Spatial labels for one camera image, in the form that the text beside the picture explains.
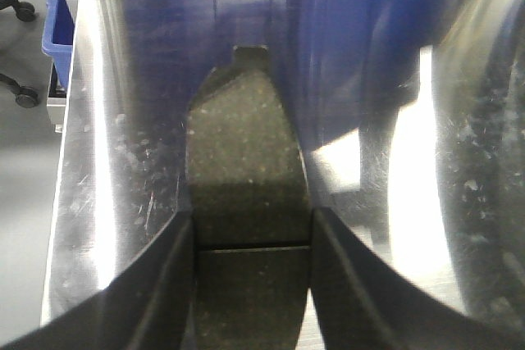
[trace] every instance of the blue container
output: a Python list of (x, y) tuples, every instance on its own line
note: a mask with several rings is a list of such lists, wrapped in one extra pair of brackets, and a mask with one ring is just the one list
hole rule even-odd
[(42, 51), (52, 57), (60, 85), (69, 86), (75, 25), (66, 0), (47, 0), (48, 16), (43, 27)]

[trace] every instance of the chair caster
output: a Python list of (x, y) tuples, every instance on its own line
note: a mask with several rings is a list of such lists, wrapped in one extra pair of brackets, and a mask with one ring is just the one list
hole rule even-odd
[(22, 86), (15, 101), (20, 107), (33, 108), (39, 105), (39, 94), (29, 86)]
[(16, 9), (16, 18), (23, 22), (34, 20), (36, 18), (34, 6), (29, 2), (20, 2), (20, 6)]

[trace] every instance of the black chair leg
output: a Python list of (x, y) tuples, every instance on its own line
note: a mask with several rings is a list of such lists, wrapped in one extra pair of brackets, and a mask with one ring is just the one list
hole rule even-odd
[(13, 78), (0, 73), (0, 82), (15, 95), (16, 104), (23, 108), (33, 108), (39, 105), (39, 94), (29, 86), (20, 86)]
[(0, 10), (13, 7), (16, 18), (23, 22), (31, 22), (36, 18), (34, 6), (29, 2), (19, 2), (19, 0), (0, 0)]

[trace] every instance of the gray floor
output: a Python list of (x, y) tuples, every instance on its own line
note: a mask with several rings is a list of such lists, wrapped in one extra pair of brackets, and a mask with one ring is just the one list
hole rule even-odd
[[(45, 94), (46, 0), (26, 1), (39, 12), (35, 22), (0, 11), (0, 72)], [(0, 343), (39, 325), (60, 140), (45, 103), (27, 110), (0, 89)]]

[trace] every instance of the scratched metal surface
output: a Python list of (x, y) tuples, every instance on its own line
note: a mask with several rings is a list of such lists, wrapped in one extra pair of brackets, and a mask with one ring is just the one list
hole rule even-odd
[[(327, 24), (321, 34), (325, 41), (307, 45), (300, 42), (302, 34), (317, 37), (318, 32), (301, 24), (298, 29), (294, 24), (311, 16), (309, 13), (322, 13), (319, 2), (327, 0), (314, 2), (308, 12), (293, 13), (286, 22), (291, 28), (284, 33), (282, 10), (306, 7), (308, 2), (267, 0), (272, 15), (267, 22), (257, 17), (258, 3), (245, 12), (235, 10), (236, 4), (252, 4), (253, 0), (199, 0), (201, 8), (181, 13), (196, 1), (79, 2), (42, 322), (105, 288), (148, 245), (173, 212), (189, 209), (184, 177), (187, 104), (212, 67), (229, 62), (227, 53), (240, 35), (245, 38), (243, 45), (285, 48), (277, 52), (274, 77), (288, 89), (283, 96), (303, 144), (314, 204), (336, 210), (379, 256), (444, 304), (503, 330), (523, 331), (519, 304), (523, 289), (516, 285), (515, 297), (511, 298), (508, 289), (500, 291), (495, 284), (491, 288), (494, 291), (480, 288), (477, 284), (482, 274), (471, 267), (483, 265), (484, 255), (474, 261), (463, 258), (471, 255), (476, 245), (496, 245), (492, 248), (495, 254), (489, 256), (494, 267), (492, 277), (508, 274), (504, 264), (500, 270), (497, 264), (506, 256), (504, 260), (514, 272), (511, 275), (521, 278), (525, 277), (520, 276), (521, 257), (477, 231), (477, 222), (467, 230), (454, 225), (462, 219), (455, 218), (452, 208), (463, 201), (463, 194), (465, 198), (483, 199), (478, 195), (483, 187), (473, 173), (467, 172), (461, 183), (452, 180), (446, 170), (449, 162), (441, 160), (450, 152), (462, 154), (451, 148), (457, 142), (454, 138), (461, 140), (464, 136), (463, 140), (475, 141), (464, 123), (470, 107), (458, 112), (444, 98), (462, 91), (458, 80), (474, 81), (484, 75), (489, 55), (476, 57), (478, 63), (472, 64), (471, 75), (459, 78), (457, 73), (464, 72), (462, 62), (466, 58), (473, 58), (465, 55), (469, 51), (492, 53), (499, 42), (492, 30), (505, 26), (514, 4), (506, 0), (465, 0), (467, 6), (460, 14), (463, 19), (439, 49), (425, 48), (420, 53), (418, 49), (431, 40), (419, 32), (418, 40), (404, 47), (410, 54), (399, 57), (399, 63), (392, 60), (392, 78), (399, 83), (391, 88), (399, 89), (390, 95), (393, 91), (381, 86), (372, 90), (371, 97), (369, 90), (362, 94), (355, 89), (366, 76), (366, 60), (380, 65), (385, 53), (395, 50), (393, 46), (381, 52), (381, 35), (389, 32), (381, 30), (381, 23), (395, 20), (388, 14), (395, 0), (372, 2), (383, 4), (385, 13), (378, 13), (375, 22), (356, 28), (357, 33), (352, 32), (356, 37), (339, 40), (336, 34), (326, 39), (333, 27)], [(323, 4), (328, 7), (334, 3)], [(487, 17), (486, 10), (491, 7), (497, 12)], [(355, 20), (356, 15), (336, 10), (332, 18)], [(366, 7), (359, 10), (369, 14)], [(479, 35), (473, 35), (473, 26), (480, 18), (486, 20), (482, 31), (486, 34), (477, 30)], [(397, 23), (403, 29), (392, 34), (409, 31), (403, 20)], [(228, 27), (226, 31), (221, 30), (224, 26)], [(210, 30), (216, 29), (223, 35), (210, 40)], [(273, 32), (270, 38), (261, 33), (268, 30)], [(291, 32), (298, 36), (287, 38), (286, 33)], [(370, 39), (374, 50), (348, 57), (353, 62), (352, 67), (345, 68), (349, 74), (332, 78), (331, 72), (345, 66), (338, 58), (345, 56), (344, 48), (338, 45), (362, 47), (365, 44), (360, 34)], [(468, 43), (472, 42), (478, 47), (470, 47)], [(326, 52), (330, 46), (340, 52)], [(301, 53), (305, 48), (315, 53), (315, 58), (309, 58), (314, 65), (301, 59), (297, 66), (283, 61), (292, 57), (293, 51)], [(325, 48), (325, 52), (319, 55), (316, 48)], [(409, 66), (403, 63), (409, 60), (418, 62)], [(294, 75), (297, 70), (306, 72), (306, 66), (310, 74)], [(437, 70), (434, 78), (432, 68)], [(457, 73), (448, 73), (449, 68)], [(307, 76), (307, 85), (288, 84)], [(368, 80), (379, 83), (387, 77), (388, 73), (381, 72)], [(488, 127), (490, 119), (480, 122)], [(443, 126), (443, 120), (452, 127)], [(447, 130), (458, 133), (447, 134)], [(465, 154), (459, 165), (467, 168), (476, 155)], [(457, 189), (457, 193), (447, 193), (449, 189)], [(306, 316), (299, 348), (322, 348), (311, 302)]]

